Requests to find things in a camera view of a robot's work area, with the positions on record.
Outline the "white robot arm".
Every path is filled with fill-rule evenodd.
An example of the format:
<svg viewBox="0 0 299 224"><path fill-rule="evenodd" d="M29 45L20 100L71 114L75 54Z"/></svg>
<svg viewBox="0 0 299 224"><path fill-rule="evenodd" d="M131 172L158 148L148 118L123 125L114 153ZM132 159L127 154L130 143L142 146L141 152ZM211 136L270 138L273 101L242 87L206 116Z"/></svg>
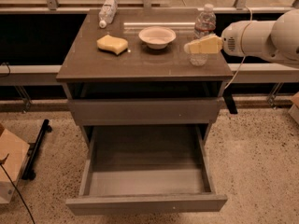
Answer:
<svg viewBox="0 0 299 224"><path fill-rule="evenodd" d="M187 54L216 54L258 57L270 63L299 64L299 10L281 15L276 21L237 21L221 37L206 35L184 45Z"/></svg>

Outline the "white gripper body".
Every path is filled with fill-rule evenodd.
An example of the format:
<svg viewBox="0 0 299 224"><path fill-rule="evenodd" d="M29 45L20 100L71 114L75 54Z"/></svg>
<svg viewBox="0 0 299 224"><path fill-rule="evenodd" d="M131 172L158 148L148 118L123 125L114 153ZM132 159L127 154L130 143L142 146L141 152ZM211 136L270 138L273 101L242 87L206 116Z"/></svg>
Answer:
<svg viewBox="0 0 299 224"><path fill-rule="evenodd" d="M249 25L249 21L232 22L221 33L223 50L230 56L244 56L242 50L242 36Z"/></svg>

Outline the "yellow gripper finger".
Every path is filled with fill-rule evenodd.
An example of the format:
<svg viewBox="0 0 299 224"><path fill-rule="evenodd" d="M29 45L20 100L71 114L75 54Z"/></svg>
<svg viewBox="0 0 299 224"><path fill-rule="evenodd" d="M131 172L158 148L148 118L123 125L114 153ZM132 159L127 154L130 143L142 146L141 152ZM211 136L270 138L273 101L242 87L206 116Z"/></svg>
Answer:
<svg viewBox="0 0 299 224"><path fill-rule="evenodd" d="M184 45L188 54L217 54L222 50L222 39L217 35L206 35Z"/></svg>

